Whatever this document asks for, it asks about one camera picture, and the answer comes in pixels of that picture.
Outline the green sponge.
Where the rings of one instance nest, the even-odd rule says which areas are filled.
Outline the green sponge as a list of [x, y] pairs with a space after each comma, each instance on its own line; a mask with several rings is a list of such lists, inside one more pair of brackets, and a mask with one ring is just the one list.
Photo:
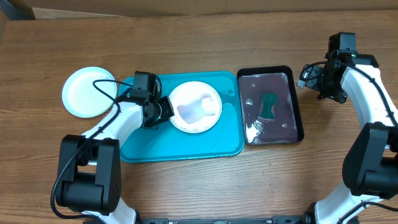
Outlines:
[[277, 103], [278, 96], [275, 93], [264, 92], [261, 94], [261, 106], [259, 118], [263, 120], [274, 120], [274, 105]]

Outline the light blue plastic plate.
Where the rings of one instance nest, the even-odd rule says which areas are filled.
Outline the light blue plastic plate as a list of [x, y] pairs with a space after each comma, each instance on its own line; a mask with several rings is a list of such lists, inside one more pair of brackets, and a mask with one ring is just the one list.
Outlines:
[[115, 79], [107, 70], [100, 67], [85, 67], [74, 72], [62, 89], [62, 102], [65, 109], [80, 118], [93, 118], [106, 112], [113, 104], [118, 88]]

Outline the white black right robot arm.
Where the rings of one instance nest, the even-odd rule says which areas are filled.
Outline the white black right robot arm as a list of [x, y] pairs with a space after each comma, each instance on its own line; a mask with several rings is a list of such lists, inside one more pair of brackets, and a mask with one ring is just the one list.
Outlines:
[[343, 181], [326, 198], [313, 203], [301, 223], [357, 223], [370, 206], [396, 212], [382, 204], [397, 195], [397, 108], [381, 80], [373, 55], [344, 52], [307, 64], [297, 85], [319, 91], [319, 99], [350, 98], [361, 126], [342, 168]]

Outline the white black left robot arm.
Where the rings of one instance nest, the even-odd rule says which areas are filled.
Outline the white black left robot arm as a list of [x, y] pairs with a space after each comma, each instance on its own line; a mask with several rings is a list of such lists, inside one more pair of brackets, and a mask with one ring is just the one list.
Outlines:
[[73, 219], [93, 223], [136, 223], [137, 212], [121, 198], [120, 147], [149, 121], [153, 127], [173, 116], [168, 97], [152, 105], [152, 116], [133, 102], [115, 103], [109, 114], [83, 135], [66, 135], [60, 144], [57, 179], [50, 196], [53, 213], [67, 219], [58, 206], [74, 211]]

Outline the pink plastic plate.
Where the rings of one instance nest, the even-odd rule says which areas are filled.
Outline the pink plastic plate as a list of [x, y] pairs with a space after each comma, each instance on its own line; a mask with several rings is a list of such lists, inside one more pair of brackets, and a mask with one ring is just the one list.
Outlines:
[[170, 122], [179, 130], [202, 133], [211, 129], [221, 117], [221, 97], [209, 84], [199, 81], [185, 82], [169, 95], [174, 115]]

